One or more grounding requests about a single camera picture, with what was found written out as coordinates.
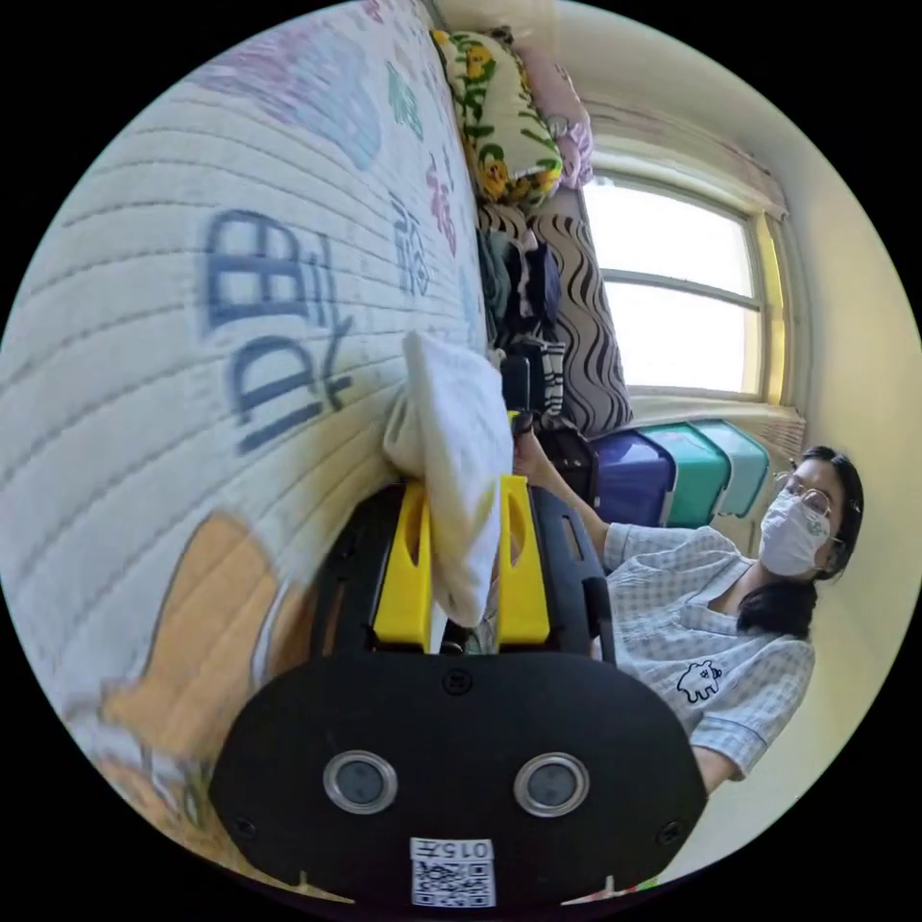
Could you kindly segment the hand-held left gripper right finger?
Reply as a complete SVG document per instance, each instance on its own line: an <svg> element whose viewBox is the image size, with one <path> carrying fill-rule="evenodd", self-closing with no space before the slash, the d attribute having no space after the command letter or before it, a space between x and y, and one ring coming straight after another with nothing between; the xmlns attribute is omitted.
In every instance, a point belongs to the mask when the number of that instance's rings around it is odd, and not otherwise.
<svg viewBox="0 0 922 922"><path fill-rule="evenodd" d="M497 643L544 644L550 633L543 563L525 478L501 480Z"/></svg>

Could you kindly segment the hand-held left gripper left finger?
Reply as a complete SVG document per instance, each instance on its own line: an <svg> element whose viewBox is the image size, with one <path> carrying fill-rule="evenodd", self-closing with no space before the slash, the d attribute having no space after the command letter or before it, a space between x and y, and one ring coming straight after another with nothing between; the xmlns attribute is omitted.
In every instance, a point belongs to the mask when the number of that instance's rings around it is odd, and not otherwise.
<svg viewBox="0 0 922 922"><path fill-rule="evenodd" d="M376 607L379 643L429 643L433 580L430 509L421 482L403 486L394 540Z"/></svg>

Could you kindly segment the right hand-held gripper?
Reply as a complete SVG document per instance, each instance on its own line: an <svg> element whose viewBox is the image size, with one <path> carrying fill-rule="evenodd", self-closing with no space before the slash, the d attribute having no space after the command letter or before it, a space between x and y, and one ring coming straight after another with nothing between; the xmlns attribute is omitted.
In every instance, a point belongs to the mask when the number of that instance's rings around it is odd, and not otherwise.
<svg viewBox="0 0 922 922"><path fill-rule="evenodd" d="M537 414L537 392L533 391L530 360L520 354L507 355L500 364L502 395L512 434L533 428Z"/></svg>

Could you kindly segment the person's right hand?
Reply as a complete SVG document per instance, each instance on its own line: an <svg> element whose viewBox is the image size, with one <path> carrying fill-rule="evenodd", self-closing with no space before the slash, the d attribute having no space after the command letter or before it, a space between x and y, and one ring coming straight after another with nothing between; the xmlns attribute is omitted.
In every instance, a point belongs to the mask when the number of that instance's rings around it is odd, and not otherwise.
<svg viewBox="0 0 922 922"><path fill-rule="evenodd" d="M550 490L555 482L554 466L531 429L514 436L512 473L541 489Z"/></svg>

